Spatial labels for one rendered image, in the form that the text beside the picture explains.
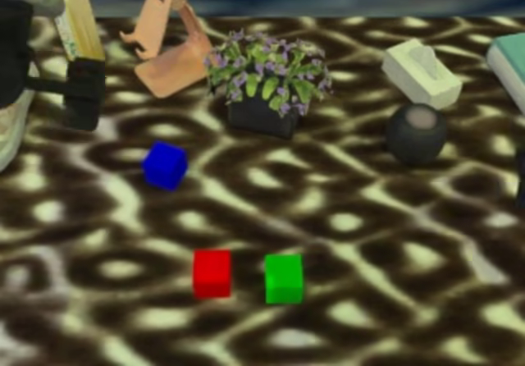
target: round black pot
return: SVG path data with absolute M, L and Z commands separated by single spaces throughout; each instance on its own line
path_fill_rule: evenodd
M 419 166 L 437 158 L 446 136 L 446 121 L 440 112 L 423 103 L 412 103 L 388 121 L 386 147 L 401 163 Z
M 281 117 L 270 108 L 270 103 L 263 99 L 259 89 L 252 98 L 244 92 L 241 102 L 228 105 L 228 122 L 233 128 L 287 140 L 292 139 L 299 116 L 299 112 L 291 108 Z

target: green cube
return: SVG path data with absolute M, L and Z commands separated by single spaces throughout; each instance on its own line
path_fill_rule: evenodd
M 303 301 L 303 259 L 297 254 L 271 254 L 264 259 L 267 304 L 297 304 Z

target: brown and cream patterned surface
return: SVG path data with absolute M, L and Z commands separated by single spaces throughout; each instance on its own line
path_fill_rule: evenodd
M 0 178 L 2 366 L 525 364 L 513 161 L 525 121 L 483 61 L 525 20 L 208 20 L 215 42 L 244 27 L 326 49 L 337 97 L 293 142 L 229 130 L 205 84 L 153 99 L 117 38 L 132 22 L 100 24 L 98 131 L 56 126 L 60 100 L 41 94 Z M 174 21 L 168 44 L 181 31 Z M 445 151 L 415 171 L 382 148 L 386 119 L 407 99 L 380 70 L 383 50 L 412 37 L 465 82 L 446 110 Z M 32 44 L 46 76 L 65 74 L 47 21 Z M 154 140 L 188 151 L 174 193 L 143 180 Z M 193 299 L 202 247 L 232 250 L 231 299 Z M 304 256 L 301 305 L 264 304 L 262 260 L 280 252 Z

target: orange phone stand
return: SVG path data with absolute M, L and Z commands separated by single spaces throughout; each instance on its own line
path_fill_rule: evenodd
M 171 10 L 179 13 L 188 38 L 183 44 L 160 53 Z M 177 93 L 207 75 L 204 60 L 212 51 L 212 44 L 187 0 L 146 0 L 135 31 L 121 32 L 121 38 L 126 43 L 142 46 L 142 50 L 135 51 L 140 59 L 147 61 L 136 66 L 135 73 L 157 98 Z

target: bottle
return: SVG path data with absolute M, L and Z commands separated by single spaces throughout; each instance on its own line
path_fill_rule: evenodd
M 89 0 L 64 0 L 65 11 L 55 19 L 69 61 L 77 57 L 105 61 L 97 23 Z

